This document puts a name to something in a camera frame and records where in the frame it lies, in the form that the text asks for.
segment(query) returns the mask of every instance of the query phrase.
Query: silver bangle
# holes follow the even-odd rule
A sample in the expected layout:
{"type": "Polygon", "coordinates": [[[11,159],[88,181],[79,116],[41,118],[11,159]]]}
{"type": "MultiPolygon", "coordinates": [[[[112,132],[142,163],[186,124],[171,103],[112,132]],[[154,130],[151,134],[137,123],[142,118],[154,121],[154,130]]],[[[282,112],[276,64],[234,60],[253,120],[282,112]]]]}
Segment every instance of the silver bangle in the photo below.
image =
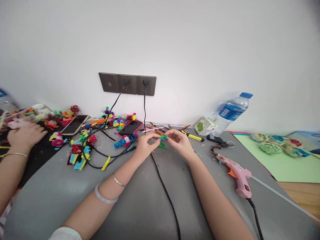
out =
{"type": "Polygon", "coordinates": [[[24,154],[24,153],[7,153],[7,154],[5,154],[3,157],[6,157],[6,156],[11,155],[11,154],[18,154],[18,155],[21,155],[21,156],[28,157],[28,155],[27,155],[27,154],[24,154]]]}
{"type": "Polygon", "coordinates": [[[104,202],[104,203],[107,203],[107,204],[113,204],[113,203],[116,203],[118,201],[118,198],[116,199],[113,199],[113,200],[109,200],[109,199],[106,199],[104,198],[100,193],[99,193],[99,190],[98,190],[98,187],[100,186],[100,184],[98,184],[96,186],[96,188],[94,189],[94,193],[96,194],[96,197],[99,198],[99,200],[101,202],[104,202]]]}
{"type": "Polygon", "coordinates": [[[112,175],[113,179],[116,181],[116,183],[118,183],[121,187],[125,187],[126,185],[123,185],[121,182],[119,182],[116,177],[114,176],[114,173],[112,175]]]}

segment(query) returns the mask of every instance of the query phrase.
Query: wrist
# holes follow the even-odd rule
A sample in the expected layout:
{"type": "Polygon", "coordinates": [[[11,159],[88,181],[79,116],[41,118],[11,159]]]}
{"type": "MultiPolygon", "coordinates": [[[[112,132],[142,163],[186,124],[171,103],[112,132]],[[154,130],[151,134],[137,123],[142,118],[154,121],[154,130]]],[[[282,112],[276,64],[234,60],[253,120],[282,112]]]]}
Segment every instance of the wrist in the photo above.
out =
{"type": "Polygon", "coordinates": [[[8,153],[18,152],[29,155],[31,148],[32,147],[28,145],[14,145],[9,149],[8,153]]]}
{"type": "Polygon", "coordinates": [[[186,161],[188,162],[188,164],[195,162],[197,160],[199,160],[200,158],[198,157],[198,155],[195,153],[195,151],[192,150],[191,153],[186,154],[186,156],[183,156],[186,161]]]}
{"type": "Polygon", "coordinates": [[[134,154],[132,156],[132,158],[130,158],[130,161],[134,162],[135,164],[138,165],[138,167],[144,162],[144,158],[141,158],[139,156],[137,156],[136,154],[134,154]]]}

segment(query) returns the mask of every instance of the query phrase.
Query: human arm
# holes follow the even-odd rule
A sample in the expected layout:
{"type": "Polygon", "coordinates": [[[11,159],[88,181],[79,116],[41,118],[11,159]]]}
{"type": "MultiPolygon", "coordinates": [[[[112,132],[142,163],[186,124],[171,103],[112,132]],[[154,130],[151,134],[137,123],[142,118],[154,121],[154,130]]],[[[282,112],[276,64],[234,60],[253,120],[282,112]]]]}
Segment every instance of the human arm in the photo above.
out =
{"type": "MultiPolygon", "coordinates": [[[[158,138],[160,136],[148,134],[140,137],[139,144],[132,158],[115,171],[114,176],[121,184],[127,185],[137,168],[159,146],[159,139],[151,145],[148,143],[148,140],[152,137],[158,138]]],[[[120,196],[124,187],[120,186],[113,179],[113,176],[110,176],[99,186],[98,190],[104,198],[113,200],[120,196]]],[[[77,206],[62,227],[70,227],[76,230],[83,240],[90,239],[107,218],[113,205],[102,202],[93,191],[77,206]]]]}
{"type": "MultiPolygon", "coordinates": [[[[31,148],[48,133],[43,130],[44,128],[37,124],[11,130],[8,134],[11,148],[7,154],[23,153],[29,156],[31,148]]],[[[0,216],[18,187],[27,161],[28,157],[24,155],[10,154],[0,163],[0,216]]]]}
{"type": "Polygon", "coordinates": [[[165,134],[169,137],[168,143],[178,150],[190,166],[193,181],[215,239],[254,240],[240,215],[194,152],[188,137],[175,129],[171,129],[165,134]]]}

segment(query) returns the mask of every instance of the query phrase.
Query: pink glue gun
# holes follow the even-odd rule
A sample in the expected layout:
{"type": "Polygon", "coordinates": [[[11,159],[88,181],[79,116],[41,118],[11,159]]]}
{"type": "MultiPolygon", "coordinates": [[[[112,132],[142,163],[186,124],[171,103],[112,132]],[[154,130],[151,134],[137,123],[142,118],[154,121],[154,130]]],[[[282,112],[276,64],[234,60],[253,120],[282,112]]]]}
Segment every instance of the pink glue gun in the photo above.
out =
{"type": "Polygon", "coordinates": [[[219,153],[216,157],[219,162],[223,163],[230,169],[228,174],[236,179],[238,185],[238,189],[236,190],[237,194],[243,198],[251,198],[252,193],[247,182],[247,178],[251,178],[251,172],[219,153]]]}

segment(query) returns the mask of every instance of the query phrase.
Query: hand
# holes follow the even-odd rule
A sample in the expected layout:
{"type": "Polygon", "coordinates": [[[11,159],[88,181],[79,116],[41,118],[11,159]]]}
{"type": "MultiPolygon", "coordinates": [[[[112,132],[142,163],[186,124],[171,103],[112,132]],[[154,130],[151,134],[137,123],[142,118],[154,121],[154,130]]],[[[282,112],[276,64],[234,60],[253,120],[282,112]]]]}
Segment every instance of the hand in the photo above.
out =
{"type": "Polygon", "coordinates": [[[150,153],[160,145],[160,139],[157,139],[157,141],[153,144],[149,144],[148,141],[151,138],[159,137],[160,135],[155,133],[147,133],[146,135],[140,137],[137,149],[133,156],[143,162],[150,155],[150,153]]]}
{"type": "Polygon", "coordinates": [[[11,148],[32,148],[38,143],[48,131],[38,124],[32,123],[27,127],[11,130],[8,134],[8,141],[11,148]]]}
{"type": "Polygon", "coordinates": [[[186,134],[176,129],[170,129],[166,131],[164,135],[169,137],[168,143],[177,149],[180,155],[183,156],[187,161],[191,156],[196,155],[186,134]]]}

